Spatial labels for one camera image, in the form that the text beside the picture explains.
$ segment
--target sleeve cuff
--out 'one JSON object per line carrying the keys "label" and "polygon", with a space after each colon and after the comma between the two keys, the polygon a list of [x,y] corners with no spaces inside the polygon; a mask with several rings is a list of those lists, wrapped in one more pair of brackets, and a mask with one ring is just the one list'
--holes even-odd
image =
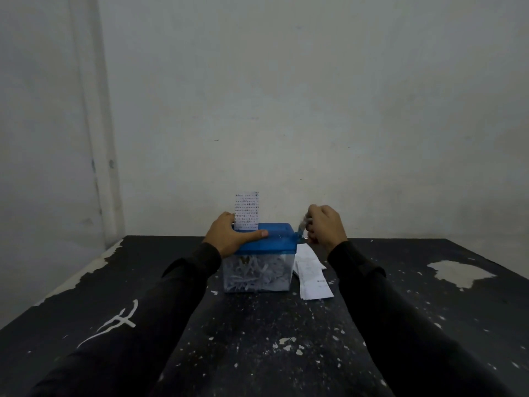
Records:
{"label": "sleeve cuff", "polygon": [[372,272],[379,272],[386,277],[384,269],[360,254],[351,241],[343,241],[338,244],[329,253],[327,261],[335,270],[339,279],[349,277],[363,280]]}
{"label": "sleeve cuff", "polygon": [[171,263],[163,272],[162,277],[165,277],[179,266],[190,265],[201,275],[208,278],[217,272],[221,262],[221,254],[217,248],[207,242],[202,242],[189,258],[181,258]]}

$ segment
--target table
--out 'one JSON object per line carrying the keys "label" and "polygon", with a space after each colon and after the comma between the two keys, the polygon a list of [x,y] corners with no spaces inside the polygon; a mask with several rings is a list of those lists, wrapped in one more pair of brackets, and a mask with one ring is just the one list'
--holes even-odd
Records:
{"label": "table", "polygon": [[[0,396],[27,393],[201,240],[127,236],[107,258],[109,264],[0,330]],[[514,392],[529,396],[529,280],[444,239],[353,242],[386,269],[407,300]],[[315,251],[326,264],[321,249]],[[453,283],[435,279],[435,270],[427,267],[441,260],[472,264],[497,277],[475,281],[461,292]],[[330,287],[335,297],[303,301],[295,276],[289,292],[224,294],[220,270],[210,278],[152,395],[393,395],[347,312],[333,269],[324,274],[334,280]],[[295,342],[279,344],[292,337]],[[293,346],[290,351],[284,349],[287,345]],[[295,352],[299,346],[303,355]]]}

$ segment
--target person's left arm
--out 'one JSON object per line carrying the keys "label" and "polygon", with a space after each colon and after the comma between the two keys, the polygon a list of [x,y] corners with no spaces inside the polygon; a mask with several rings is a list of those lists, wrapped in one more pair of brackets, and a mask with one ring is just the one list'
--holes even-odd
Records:
{"label": "person's left arm", "polygon": [[29,395],[147,395],[222,258],[243,243],[268,235],[266,231],[237,233],[231,228],[233,220],[233,214],[222,213],[190,257],[173,262],[155,287],[121,312],[121,320],[114,318],[98,335],[83,341]]}

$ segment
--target hand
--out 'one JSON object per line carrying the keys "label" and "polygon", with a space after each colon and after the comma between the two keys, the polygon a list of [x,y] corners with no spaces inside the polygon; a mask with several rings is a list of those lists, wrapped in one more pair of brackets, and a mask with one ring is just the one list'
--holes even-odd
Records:
{"label": "hand", "polygon": [[234,213],[222,213],[218,219],[213,222],[206,234],[206,238],[202,241],[210,243],[217,248],[222,259],[233,255],[242,244],[268,237],[267,230],[236,232],[231,226],[234,221]]}
{"label": "hand", "polygon": [[347,241],[340,215],[332,207],[310,205],[308,213],[312,217],[312,223],[306,227],[310,243],[320,243],[330,253],[335,246]]}

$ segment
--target stack of receipts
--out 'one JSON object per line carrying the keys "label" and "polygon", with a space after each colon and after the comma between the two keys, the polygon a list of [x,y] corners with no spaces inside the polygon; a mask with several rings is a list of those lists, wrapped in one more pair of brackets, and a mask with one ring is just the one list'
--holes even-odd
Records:
{"label": "stack of receipts", "polygon": [[334,297],[322,269],[326,267],[307,244],[297,246],[294,258],[294,273],[299,277],[299,290],[302,300],[319,300]]}

